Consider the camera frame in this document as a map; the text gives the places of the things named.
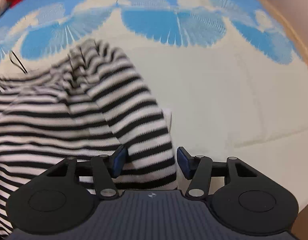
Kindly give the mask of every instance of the bedsheet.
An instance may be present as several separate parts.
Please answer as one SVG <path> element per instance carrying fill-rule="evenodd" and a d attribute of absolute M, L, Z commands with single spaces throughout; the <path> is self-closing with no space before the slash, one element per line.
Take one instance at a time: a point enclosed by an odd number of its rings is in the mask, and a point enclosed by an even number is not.
<path fill-rule="evenodd" d="M 308 203 L 308 69 L 257 0 L 24 0 L 0 18 L 0 77 L 43 71 L 87 38 L 122 47 L 174 147 L 237 156 Z"/>

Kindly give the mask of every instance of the black and white striped fabric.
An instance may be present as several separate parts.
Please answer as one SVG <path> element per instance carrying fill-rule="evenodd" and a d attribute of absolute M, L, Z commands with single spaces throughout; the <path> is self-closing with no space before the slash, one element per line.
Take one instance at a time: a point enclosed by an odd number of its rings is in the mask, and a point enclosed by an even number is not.
<path fill-rule="evenodd" d="M 126 145 L 118 189 L 175 189 L 162 110 L 121 49 L 88 40 L 40 75 L 0 79 L 0 235 L 11 233 L 10 194 L 67 156 L 79 161 Z M 91 177 L 80 183 L 91 193 Z"/>

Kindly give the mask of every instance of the logo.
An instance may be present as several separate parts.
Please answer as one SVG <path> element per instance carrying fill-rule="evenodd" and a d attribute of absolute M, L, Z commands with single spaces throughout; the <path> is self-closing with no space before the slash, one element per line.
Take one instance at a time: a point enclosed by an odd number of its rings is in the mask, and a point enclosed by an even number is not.
<path fill-rule="evenodd" d="M 148 194 L 148 196 L 149 196 L 150 198 L 154 198 L 154 197 L 156 197 L 156 194 L 152 192 L 152 193 Z"/>

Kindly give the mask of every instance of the gray ribbed surface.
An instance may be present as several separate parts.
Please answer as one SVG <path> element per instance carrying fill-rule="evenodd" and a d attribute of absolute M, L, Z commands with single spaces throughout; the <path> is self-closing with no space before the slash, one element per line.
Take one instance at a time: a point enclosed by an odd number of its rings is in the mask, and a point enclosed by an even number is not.
<path fill-rule="evenodd" d="M 126 191 L 103 201 L 77 228 L 53 236 L 35 236 L 16 229 L 7 240 L 294 240 L 288 233 L 246 236 L 218 223 L 204 203 L 174 191 Z"/>

